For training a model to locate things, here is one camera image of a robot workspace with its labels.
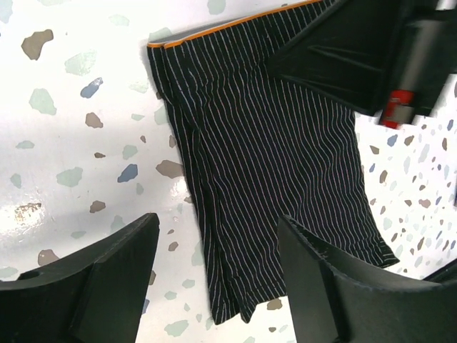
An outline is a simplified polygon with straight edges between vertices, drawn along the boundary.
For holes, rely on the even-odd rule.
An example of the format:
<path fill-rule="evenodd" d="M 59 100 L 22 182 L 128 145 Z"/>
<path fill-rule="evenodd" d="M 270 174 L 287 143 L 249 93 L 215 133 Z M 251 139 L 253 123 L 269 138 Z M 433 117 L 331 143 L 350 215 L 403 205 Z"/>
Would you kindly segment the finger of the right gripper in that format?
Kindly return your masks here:
<path fill-rule="evenodd" d="M 388 72 L 408 13 L 408 1 L 337 1 L 282 46 L 268 70 L 374 115 L 386 100 Z"/>

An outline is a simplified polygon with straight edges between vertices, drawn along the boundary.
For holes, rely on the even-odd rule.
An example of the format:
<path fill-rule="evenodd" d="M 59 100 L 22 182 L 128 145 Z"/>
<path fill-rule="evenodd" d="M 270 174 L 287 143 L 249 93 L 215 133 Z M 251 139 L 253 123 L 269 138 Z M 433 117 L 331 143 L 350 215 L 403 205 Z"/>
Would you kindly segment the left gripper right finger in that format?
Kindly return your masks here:
<path fill-rule="evenodd" d="M 278 245 L 297 342 L 455 342 L 456 262 L 425 279 L 368 264 L 290 217 Z"/>

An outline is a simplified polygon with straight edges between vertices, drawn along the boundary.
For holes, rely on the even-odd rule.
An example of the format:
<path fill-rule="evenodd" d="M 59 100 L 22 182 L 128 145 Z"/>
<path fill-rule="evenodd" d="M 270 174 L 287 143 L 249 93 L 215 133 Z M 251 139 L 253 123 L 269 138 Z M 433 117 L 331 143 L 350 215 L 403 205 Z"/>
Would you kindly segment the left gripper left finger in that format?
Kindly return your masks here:
<path fill-rule="evenodd" d="M 135 342 L 159 239 L 147 213 L 1 283 L 2 342 Z"/>

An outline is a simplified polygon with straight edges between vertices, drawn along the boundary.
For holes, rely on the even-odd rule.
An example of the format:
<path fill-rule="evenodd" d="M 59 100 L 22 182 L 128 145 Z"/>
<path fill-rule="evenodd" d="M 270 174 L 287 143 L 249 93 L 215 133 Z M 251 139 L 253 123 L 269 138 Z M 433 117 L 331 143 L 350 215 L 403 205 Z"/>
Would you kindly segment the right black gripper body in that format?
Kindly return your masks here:
<path fill-rule="evenodd" d="M 456 73 L 456 2 L 414 6 L 402 32 L 378 124 L 399 128 L 430 117 L 451 74 Z"/>

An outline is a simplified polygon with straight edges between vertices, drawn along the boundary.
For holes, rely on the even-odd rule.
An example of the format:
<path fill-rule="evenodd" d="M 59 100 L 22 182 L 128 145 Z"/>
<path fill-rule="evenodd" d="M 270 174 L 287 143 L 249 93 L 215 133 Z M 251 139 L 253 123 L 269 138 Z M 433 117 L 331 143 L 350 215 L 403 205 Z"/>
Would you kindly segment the black pinstriped underwear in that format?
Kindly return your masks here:
<path fill-rule="evenodd" d="M 196 210 L 215 324 L 286 295 L 277 225 L 287 215 L 359 259 L 398 260 L 365 193 L 355 114 L 268 74 L 268 60 L 330 1 L 305 1 L 150 43 Z"/>

